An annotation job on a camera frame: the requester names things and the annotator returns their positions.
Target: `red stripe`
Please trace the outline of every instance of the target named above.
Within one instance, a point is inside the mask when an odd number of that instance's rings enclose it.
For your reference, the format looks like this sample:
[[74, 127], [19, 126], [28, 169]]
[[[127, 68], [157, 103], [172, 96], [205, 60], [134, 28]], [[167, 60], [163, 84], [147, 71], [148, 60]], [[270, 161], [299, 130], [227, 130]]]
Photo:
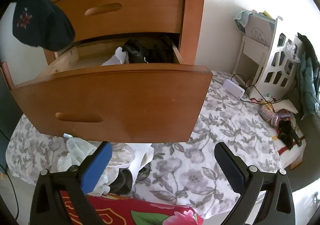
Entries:
[[286, 151], [286, 150], [288, 150], [288, 147], [283, 147], [283, 148], [281, 148], [281, 149], [279, 149], [278, 150], [278, 153], [279, 153], [279, 155], [281, 155], [284, 151]]

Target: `white floor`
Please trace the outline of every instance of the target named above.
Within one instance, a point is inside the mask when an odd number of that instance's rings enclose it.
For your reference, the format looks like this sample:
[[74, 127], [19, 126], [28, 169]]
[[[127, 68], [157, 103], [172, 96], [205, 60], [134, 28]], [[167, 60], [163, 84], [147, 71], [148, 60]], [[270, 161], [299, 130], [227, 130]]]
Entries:
[[[34, 186], [30, 185], [20, 178], [10, 176], [17, 193], [20, 214], [18, 217], [18, 223], [20, 225], [28, 225], [30, 217], [31, 201], [34, 192]], [[319, 191], [320, 194], [320, 179], [316, 182], [308, 185], [307, 187], [294, 192], [293, 200], [296, 212], [296, 225], [306, 225], [314, 212], [316, 207], [314, 204], [313, 195]], [[0, 194], [6, 203], [8, 209], [15, 217], [17, 213], [17, 206], [12, 191], [11, 184], [7, 176], [4, 176], [4, 180], [0, 180]], [[260, 204], [256, 204], [247, 220], [248, 224], [252, 224], [255, 216], [258, 213]], [[204, 225], [220, 225], [228, 213], [221, 213], [211, 217], [204, 221]]]

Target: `floral bedsheet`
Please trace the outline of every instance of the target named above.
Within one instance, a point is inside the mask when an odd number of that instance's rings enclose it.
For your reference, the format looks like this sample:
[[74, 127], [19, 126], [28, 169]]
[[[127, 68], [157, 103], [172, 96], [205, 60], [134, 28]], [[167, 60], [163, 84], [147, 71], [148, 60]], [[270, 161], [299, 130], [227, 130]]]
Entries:
[[[239, 198], [217, 164], [213, 150], [224, 141], [247, 165], [276, 172], [282, 163], [256, 106], [223, 87], [231, 75], [214, 72], [199, 118], [186, 143], [153, 144], [151, 172], [137, 180], [129, 197], [149, 202], [188, 205], [202, 218], [232, 209]], [[39, 172], [56, 172], [68, 153], [66, 139], [39, 133], [23, 115], [11, 137], [6, 160], [12, 175], [36, 184]]]
[[188, 205], [204, 219], [232, 209], [239, 198], [217, 161], [213, 150], [225, 142], [247, 165], [261, 171], [282, 168], [280, 156], [257, 112], [223, 87], [231, 75], [213, 72], [213, 78], [199, 118], [186, 143], [153, 144], [150, 175], [137, 180], [128, 195], [172, 205]]

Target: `white wall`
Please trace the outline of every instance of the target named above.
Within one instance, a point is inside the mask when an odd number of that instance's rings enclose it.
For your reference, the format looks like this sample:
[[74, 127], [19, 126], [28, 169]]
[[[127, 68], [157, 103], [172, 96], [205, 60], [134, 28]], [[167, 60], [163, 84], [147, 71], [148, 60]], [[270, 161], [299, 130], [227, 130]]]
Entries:
[[[1, 59], [7, 61], [15, 84], [35, 78], [46, 66], [41, 48], [19, 42], [12, 35], [12, 17], [15, 4], [11, 4], [0, 21]], [[320, 58], [320, 12], [312, 0], [205, 0], [196, 64], [212, 70], [232, 72], [239, 52], [242, 34], [233, 18], [242, 10], [266, 10], [306, 35]]]
[[240, 10], [266, 10], [286, 23], [294, 23], [306, 35], [320, 59], [320, 12], [313, 0], [205, 0], [196, 64], [212, 70], [232, 72], [242, 34], [233, 21]]

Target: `drawer handle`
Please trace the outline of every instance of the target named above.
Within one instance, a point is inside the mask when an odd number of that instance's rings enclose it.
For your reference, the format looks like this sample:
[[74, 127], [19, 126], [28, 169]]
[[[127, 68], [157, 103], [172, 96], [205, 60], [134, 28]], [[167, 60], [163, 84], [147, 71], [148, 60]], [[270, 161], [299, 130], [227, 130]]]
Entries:
[[102, 117], [94, 113], [57, 112], [56, 118], [61, 121], [72, 121], [72, 122], [97, 123], [97, 122], [103, 121]]
[[85, 16], [93, 16], [93, 15], [98, 15], [98, 14], [102, 14], [102, 13], [117, 11], [117, 10], [120, 10], [121, 8], [122, 8], [122, 5], [120, 3], [110, 3], [110, 4], [105, 4], [102, 6], [89, 8], [84, 13], [84, 15]]

